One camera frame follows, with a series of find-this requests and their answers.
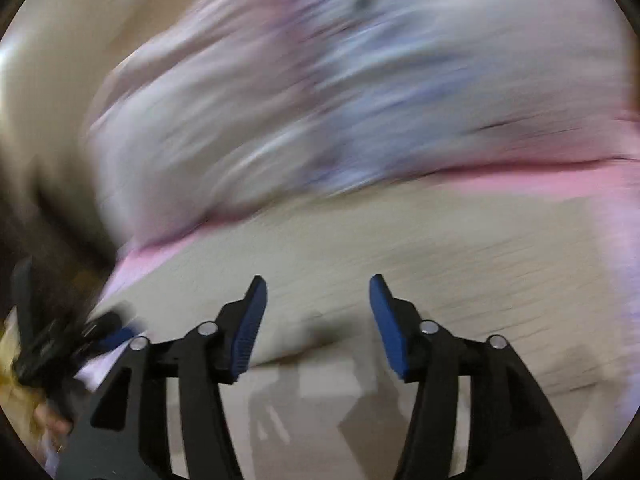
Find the beige surface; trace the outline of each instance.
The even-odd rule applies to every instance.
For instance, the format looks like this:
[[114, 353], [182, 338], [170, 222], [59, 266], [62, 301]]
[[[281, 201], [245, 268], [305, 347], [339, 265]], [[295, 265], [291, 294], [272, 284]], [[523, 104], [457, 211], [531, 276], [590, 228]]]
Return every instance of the beige surface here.
[[192, 1], [25, 1], [0, 41], [0, 155], [23, 210], [37, 167], [73, 220], [105, 240], [79, 153], [82, 118], [109, 70]]
[[389, 478], [415, 391], [380, 355], [367, 301], [376, 272], [456, 335], [507, 336], [554, 394], [586, 471], [613, 446], [625, 422], [620, 313], [581, 200], [417, 183], [281, 205], [193, 244], [101, 308], [129, 300], [153, 339], [181, 337], [263, 275], [254, 368], [225, 394], [248, 478], [298, 478], [305, 464], [309, 478]]

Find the silver screw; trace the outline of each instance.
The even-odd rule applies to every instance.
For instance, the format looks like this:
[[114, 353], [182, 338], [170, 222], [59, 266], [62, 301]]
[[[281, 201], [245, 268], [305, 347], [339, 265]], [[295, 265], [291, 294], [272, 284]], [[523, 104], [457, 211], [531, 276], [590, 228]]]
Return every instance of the silver screw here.
[[218, 326], [213, 321], [205, 321], [198, 327], [198, 334], [213, 335], [218, 331]]
[[427, 320], [420, 323], [420, 332], [423, 334], [435, 334], [438, 330], [440, 326], [435, 321]]
[[147, 339], [146, 337], [137, 337], [131, 343], [129, 343], [129, 348], [138, 351], [142, 350], [148, 344], [149, 339]]
[[507, 348], [509, 343], [507, 343], [507, 340], [501, 335], [492, 335], [489, 338], [489, 344], [496, 350], [502, 350], [503, 348]]

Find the yellow object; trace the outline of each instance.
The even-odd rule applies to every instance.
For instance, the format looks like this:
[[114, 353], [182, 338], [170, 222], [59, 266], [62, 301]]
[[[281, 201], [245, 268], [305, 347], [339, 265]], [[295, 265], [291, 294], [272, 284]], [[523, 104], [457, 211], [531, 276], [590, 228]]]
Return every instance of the yellow object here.
[[44, 396], [37, 390], [18, 384], [12, 363], [19, 353], [20, 335], [12, 312], [4, 328], [0, 327], [0, 407], [23, 444], [37, 457], [44, 430], [36, 423], [34, 410], [44, 402]]

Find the pillow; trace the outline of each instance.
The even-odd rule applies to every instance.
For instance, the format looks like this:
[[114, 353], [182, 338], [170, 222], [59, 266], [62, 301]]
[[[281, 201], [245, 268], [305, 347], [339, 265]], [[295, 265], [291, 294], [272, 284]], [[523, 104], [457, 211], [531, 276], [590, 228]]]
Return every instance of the pillow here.
[[628, 156], [613, 0], [200, 0], [108, 77], [98, 199], [149, 244], [309, 186]]

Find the blue gripper pad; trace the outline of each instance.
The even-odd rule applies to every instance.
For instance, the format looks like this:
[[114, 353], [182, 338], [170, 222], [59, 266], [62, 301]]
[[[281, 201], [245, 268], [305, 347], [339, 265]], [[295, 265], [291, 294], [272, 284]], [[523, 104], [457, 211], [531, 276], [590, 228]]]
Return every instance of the blue gripper pad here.
[[369, 282], [369, 303], [389, 366], [405, 380], [409, 371], [408, 340], [419, 330], [420, 315], [413, 304], [393, 297], [381, 274]]
[[267, 283], [262, 277], [254, 276], [242, 304], [244, 315], [231, 343], [230, 371], [235, 379], [249, 366], [255, 338], [267, 306]]

